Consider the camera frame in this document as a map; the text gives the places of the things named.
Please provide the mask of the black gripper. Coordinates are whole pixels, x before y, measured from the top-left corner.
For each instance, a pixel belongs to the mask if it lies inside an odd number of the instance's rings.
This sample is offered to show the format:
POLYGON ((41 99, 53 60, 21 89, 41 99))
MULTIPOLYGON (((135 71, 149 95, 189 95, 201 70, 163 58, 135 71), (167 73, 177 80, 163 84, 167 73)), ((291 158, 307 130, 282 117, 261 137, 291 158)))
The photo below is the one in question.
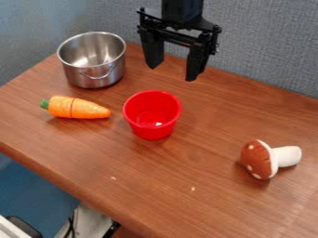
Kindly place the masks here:
POLYGON ((203 18, 203 0, 160 0, 160 8, 140 7, 137 31, 145 63, 155 69, 164 60, 164 41, 189 47, 185 80, 203 72, 209 55, 217 52, 221 28, 203 18))

